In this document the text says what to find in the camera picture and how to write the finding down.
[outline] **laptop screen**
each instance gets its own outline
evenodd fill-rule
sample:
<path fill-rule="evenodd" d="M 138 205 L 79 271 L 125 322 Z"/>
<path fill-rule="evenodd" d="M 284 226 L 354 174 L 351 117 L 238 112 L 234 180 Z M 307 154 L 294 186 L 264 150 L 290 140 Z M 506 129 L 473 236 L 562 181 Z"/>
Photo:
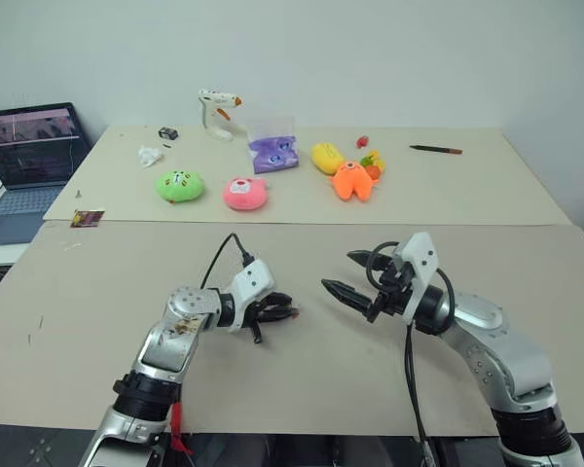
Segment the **laptop screen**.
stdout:
<path fill-rule="evenodd" d="M 71 104 L 0 111 L 0 180 L 7 188 L 64 184 L 90 149 Z"/>

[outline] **purple plush toy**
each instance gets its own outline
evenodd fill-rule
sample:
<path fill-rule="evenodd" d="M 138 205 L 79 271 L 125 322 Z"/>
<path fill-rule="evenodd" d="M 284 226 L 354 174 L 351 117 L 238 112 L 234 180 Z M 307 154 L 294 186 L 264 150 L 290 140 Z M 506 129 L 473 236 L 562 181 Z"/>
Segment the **purple plush toy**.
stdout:
<path fill-rule="evenodd" d="M 255 173 L 272 172 L 299 164 L 294 136 L 257 139 L 249 143 L 249 150 Z"/>

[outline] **orange plush toy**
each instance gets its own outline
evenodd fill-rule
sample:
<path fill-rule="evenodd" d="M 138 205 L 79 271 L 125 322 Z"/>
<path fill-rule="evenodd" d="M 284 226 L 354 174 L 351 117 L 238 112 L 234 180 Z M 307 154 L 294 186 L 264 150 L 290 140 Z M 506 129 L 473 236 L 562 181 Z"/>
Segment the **orange plush toy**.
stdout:
<path fill-rule="evenodd" d="M 338 197 L 344 201 L 348 201 L 353 193 L 362 201 L 367 201 L 372 194 L 372 187 L 379 183 L 379 180 L 372 179 L 360 163 L 353 161 L 344 162 L 330 178 Z"/>

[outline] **crumpled paper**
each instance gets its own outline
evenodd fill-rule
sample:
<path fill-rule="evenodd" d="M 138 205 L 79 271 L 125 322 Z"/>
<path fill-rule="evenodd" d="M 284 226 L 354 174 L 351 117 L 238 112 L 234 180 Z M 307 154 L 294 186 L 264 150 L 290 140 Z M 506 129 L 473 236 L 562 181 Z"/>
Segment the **crumpled paper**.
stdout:
<path fill-rule="evenodd" d="M 161 159 L 163 152 L 158 148 L 146 148 L 141 146 L 138 150 L 138 158 L 140 159 L 140 165 L 143 168 L 149 167 L 157 160 Z"/>

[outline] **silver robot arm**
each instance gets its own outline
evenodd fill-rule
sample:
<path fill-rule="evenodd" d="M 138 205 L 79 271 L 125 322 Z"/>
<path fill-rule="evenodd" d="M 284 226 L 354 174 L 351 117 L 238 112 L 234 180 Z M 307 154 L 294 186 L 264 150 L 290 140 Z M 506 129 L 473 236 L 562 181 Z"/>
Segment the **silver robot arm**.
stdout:
<path fill-rule="evenodd" d="M 388 246 L 395 247 L 392 255 L 380 254 Z M 325 288 L 370 322 L 381 312 L 401 314 L 407 324 L 415 323 L 417 330 L 438 336 L 456 351 L 489 404 L 507 466 L 584 467 L 580 448 L 561 418 L 547 356 L 510 328 L 500 306 L 455 292 L 451 284 L 447 292 L 429 284 L 439 261 L 428 233 L 348 256 L 366 268 L 378 296 L 372 301 L 337 280 L 323 279 Z M 373 270 L 382 272 L 379 281 Z"/>
<path fill-rule="evenodd" d="M 216 327 L 235 332 L 245 326 L 259 333 L 255 316 L 247 322 L 247 315 L 251 306 L 265 299 L 273 288 L 268 267 L 255 260 L 224 291 L 191 287 L 173 291 L 162 319 L 149 331 L 129 374 L 115 382 L 113 389 L 119 396 L 106 411 L 79 466 L 161 465 L 164 447 L 160 440 L 166 417 L 178 399 L 199 334 Z"/>

